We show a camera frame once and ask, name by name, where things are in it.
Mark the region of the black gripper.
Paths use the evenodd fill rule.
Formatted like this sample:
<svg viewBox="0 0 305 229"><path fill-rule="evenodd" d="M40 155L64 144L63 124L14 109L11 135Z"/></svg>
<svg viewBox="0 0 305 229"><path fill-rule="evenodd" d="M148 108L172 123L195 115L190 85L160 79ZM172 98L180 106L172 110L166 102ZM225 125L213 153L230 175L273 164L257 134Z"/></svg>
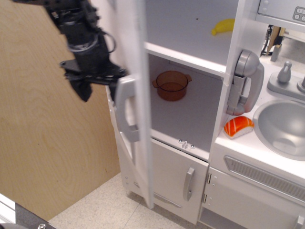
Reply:
<svg viewBox="0 0 305 229"><path fill-rule="evenodd" d="M65 76L76 94L87 102L92 94L91 83L109 85L110 96L115 103L117 80L127 75L124 68L110 61L110 51L104 40L81 45L69 45L75 59L62 61Z"/></svg>

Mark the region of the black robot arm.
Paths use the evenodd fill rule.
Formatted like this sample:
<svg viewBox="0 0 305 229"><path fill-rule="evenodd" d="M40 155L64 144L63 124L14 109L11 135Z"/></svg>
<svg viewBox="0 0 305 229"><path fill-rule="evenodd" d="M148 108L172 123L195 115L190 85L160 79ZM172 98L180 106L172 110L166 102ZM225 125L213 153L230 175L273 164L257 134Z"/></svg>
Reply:
<svg viewBox="0 0 305 229"><path fill-rule="evenodd" d="M126 70L110 60L117 44L113 36L113 48L107 46L107 32L98 26L97 8L87 0L21 0L21 4L42 6L59 32L67 40L73 60L60 62L65 78L76 94L87 102L92 94L91 84L106 85L111 98L115 98L120 78Z"/></svg>

